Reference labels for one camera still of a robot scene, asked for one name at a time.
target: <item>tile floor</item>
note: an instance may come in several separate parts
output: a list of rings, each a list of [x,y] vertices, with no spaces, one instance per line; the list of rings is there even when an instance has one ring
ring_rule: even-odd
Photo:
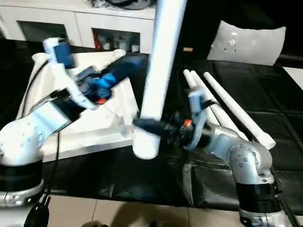
[[[148,227],[165,220],[173,227],[241,227],[237,212],[171,207],[137,202],[52,196],[48,227],[81,227],[99,220],[109,227]]]

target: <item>white cushion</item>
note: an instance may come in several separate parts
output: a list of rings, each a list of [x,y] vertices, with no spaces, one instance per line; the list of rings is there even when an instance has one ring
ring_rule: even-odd
[[[285,31],[286,27],[242,29],[221,21],[207,59],[273,65],[282,51]]]

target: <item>glass cabinet door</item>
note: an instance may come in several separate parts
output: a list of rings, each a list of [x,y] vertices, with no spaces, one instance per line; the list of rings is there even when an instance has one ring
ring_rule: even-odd
[[[154,20],[76,13],[83,46],[151,53]]]
[[[95,47],[113,51],[140,52],[140,33],[92,28]]]
[[[75,14],[69,11],[0,6],[10,39],[41,42],[49,37],[67,37],[82,46]]]
[[[67,38],[64,25],[30,21],[18,21],[18,24],[28,41],[42,42],[49,37]]]

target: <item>white pipe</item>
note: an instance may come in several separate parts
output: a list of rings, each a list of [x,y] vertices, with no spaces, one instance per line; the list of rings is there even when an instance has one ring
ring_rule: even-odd
[[[188,82],[188,85],[190,88],[197,87],[197,84],[196,84],[195,80],[193,79],[193,77],[191,76],[189,70],[184,70],[183,74],[184,74],[185,79]],[[214,115],[213,111],[210,108],[207,108],[206,112],[207,112],[208,121],[210,123],[220,125],[216,116]]]
[[[144,87],[141,118],[160,120],[187,0],[160,0],[157,5],[154,43]],[[152,159],[158,154],[160,137],[137,129],[134,154]]]
[[[195,71],[190,72],[192,78],[196,82],[196,84],[199,87],[203,87],[205,92],[206,99],[213,100],[214,102],[218,102],[216,98],[213,96],[213,94],[210,92],[208,87],[205,85],[205,83],[201,80],[201,78],[198,76],[198,74]],[[228,114],[217,104],[211,105],[210,108],[212,109],[213,113],[215,114],[216,118],[220,122],[220,124],[226,128],[230,128],[238,133],[238,135],[244,139],[248,140],[248,138],[245,136],[243,132],[241,132],[238,127],[235,125],[235,123],[231,120],[231,118],[228,116]]]
[[[197,86],[195,80],[194,80],[194,79],[192,78],[192,76],[190,75],[189,70],[184,70],[184,71],[183,71],[183,74],[184,74],[185,79],[186,79],[186,81],[187,81],[187,83],[188,83],[188,85],[189,85],[190,88],[193,88],[193,87],[196,87],[196,86]]]
[[[250,130],[260,144],[267,149],[272,149],[276,142],[269,134],[264,132],[251,117],[241,108],[241,106],[224,90],[224,88],[213,78],[209,72],[203,74],[208,83],[213,87],[220,98],[225,102],[233,114]]]

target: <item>black tablecloth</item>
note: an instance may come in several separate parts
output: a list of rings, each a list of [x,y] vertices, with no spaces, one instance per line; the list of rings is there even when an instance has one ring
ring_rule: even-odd
[[[1,40],[0,45],[0,126],[3,127],[17,114],[33,66],[31,55],[43,52],[43,48],[41,44],[7,40]],[[73,51],[94,50],[73,48]],[[300,97],[303,91],[279,67],[197,61],[187,66],[175,65],[163,115],[175,111],[189,113],[184,68],[196,70],[199,75],[210,72],[275,139],[277,145],[271,149],[274,167],[290,206],[302,215],[303,104]],[[131,79],[139,108],[145,76],[146,69],[143,69]],[[44,163],[46,179],[52,167],[52,162]],[[184,183],[190,194],[183,192]],[[238,208],[232,173],[220,160],[206,156],[201,150],[187,152],[165,141],[161,142],[159,155],[153,160],[138,159],[131,147],[61,159],[52,193],[223,210]]]

